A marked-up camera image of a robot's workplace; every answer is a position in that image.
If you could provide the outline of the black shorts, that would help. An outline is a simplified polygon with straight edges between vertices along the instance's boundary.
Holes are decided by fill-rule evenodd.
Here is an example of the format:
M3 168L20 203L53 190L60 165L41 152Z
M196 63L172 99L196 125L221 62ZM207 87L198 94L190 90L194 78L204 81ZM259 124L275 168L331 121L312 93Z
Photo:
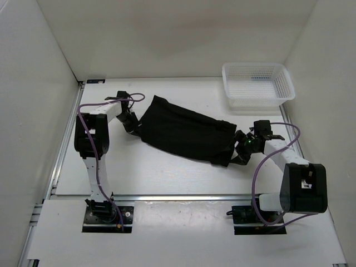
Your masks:
M141 140L162 151L227 167L237 125L188 110L154 96L140 119Z

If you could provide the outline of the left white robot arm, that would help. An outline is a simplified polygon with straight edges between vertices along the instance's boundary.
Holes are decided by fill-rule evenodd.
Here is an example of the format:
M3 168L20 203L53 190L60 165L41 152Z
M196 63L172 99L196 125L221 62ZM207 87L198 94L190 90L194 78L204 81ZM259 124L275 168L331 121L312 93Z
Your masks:
M134 102L129 97L109 97L101 103L81 104L77 109L74 147L86 165L90 181L91 197L86 203L91 209L98 209L97 216L105 223L112 222L117 215L106 171L108 124L117 119L128 134L139 136L141 123L131 110Z

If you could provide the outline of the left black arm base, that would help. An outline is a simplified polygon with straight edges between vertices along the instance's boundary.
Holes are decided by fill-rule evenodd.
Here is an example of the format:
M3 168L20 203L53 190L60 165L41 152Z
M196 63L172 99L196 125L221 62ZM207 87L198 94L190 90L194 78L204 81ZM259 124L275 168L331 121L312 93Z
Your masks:
M121 216L108 201L85 200L86 211L83 218L83 233L130 234L134 220L133 206L119 206Z

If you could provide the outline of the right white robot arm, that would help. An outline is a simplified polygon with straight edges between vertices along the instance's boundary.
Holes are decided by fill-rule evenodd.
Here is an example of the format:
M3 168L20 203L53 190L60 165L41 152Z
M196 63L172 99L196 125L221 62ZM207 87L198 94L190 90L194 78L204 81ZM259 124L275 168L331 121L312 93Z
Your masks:
M280 135L235 134L237 157L232 162L247 165L252 154L262 153L283 172L279 192L260 194L250 208L250 217L263 222L271 211L297 214L324 213L328 207L327 173L322 164L300 157Z

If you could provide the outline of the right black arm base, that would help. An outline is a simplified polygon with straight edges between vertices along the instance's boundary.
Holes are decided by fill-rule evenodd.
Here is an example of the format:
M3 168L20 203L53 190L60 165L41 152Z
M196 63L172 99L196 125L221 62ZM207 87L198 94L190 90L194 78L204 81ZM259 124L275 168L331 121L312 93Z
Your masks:
M281 220L276 225L266 226L256 215L252 206L232 206L226 216L233 219L234 235L285 235Z

